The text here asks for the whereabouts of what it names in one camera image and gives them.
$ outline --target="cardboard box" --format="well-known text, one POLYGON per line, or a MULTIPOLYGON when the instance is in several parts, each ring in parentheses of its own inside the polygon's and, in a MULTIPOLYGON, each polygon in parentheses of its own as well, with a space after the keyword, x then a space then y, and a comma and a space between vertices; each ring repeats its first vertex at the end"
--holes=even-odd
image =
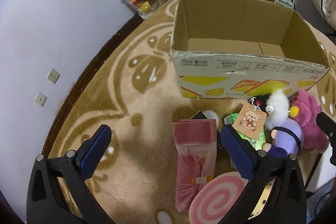
POLYGON ((180 0, 170 52, 182 95, 193 98, 290 96, 330 69, 302 17, 264 0, 180 0))

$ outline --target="pink plush toy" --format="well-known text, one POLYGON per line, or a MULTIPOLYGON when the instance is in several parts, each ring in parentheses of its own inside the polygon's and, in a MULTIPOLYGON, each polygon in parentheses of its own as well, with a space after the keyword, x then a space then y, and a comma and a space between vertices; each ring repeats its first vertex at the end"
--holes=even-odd
POLYGON ((302 129, 304 135, 303 148, 320 153, 328 148, 329 141, 324 132, 316 125, 316 116, 322 112, 317 99, 305 90, 299 90, 292 101, 292 107, 297 107, 291 117, 302 129))

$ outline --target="spiral lollipop cushion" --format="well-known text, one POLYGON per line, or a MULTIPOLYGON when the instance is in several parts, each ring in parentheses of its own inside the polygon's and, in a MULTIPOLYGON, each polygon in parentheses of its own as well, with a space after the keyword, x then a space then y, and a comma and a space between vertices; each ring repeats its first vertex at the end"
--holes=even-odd
POLYGON ((247 182, 239 172, 224 173, 212 180, 192 201, 190 224, 218 224, 235 204, 247 182))

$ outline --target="carpet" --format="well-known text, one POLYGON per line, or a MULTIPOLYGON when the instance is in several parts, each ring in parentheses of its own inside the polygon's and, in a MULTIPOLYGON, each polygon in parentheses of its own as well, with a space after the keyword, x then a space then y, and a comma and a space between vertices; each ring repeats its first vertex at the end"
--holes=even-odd
MULTIPOLYGON (((175 80, 169 45, 178 0, 169 0, 111 54, 85 88, 65 120, 49 157, 77 150, 102 124, 113 136, 93 177, 86 184, 117 223, 187 224, 188 213, 175 209, 177 152, 172 122, 199 110, 221 118, 238 112, 244 100, 184 98, 175 80)), ((310 90, 332 118, 336 116, 336 47, 309 25, 332 70, 310 90)), ((304 180, 316 153, 300 153, 304 180)), ((232 171, 228 155, 217 158, 215 175, 232 171)), ((78 213, 61 181, 66 199, 78 213)))

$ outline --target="black plush toy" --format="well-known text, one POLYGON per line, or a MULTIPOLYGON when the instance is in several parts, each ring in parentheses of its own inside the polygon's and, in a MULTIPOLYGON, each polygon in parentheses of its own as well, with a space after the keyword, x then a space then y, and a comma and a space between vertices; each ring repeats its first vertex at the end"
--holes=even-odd
POLYGON ((252 97, 249 103, 267 114, 265 127, 270 130, 282 124, 289 115, 289 101, 282 90, 252 97))

